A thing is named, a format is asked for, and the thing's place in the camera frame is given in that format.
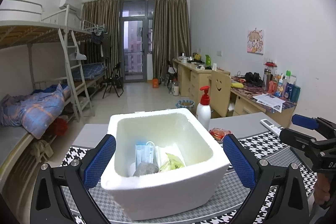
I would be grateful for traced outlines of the person's right hand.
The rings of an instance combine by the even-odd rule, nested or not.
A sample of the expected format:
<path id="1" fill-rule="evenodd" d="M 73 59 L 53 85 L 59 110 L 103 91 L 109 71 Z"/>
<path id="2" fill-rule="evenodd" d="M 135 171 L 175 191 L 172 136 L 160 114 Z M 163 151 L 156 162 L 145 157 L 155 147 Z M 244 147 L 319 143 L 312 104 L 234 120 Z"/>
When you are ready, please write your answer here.
<path id="1" fill-rule="evenodd" d="M 323 174 L 317 174 L 317 182 L 314 186 L 314 200 L 318 205 L 323 205 L 330 199 L 330 182 L 329 179 Z"/>

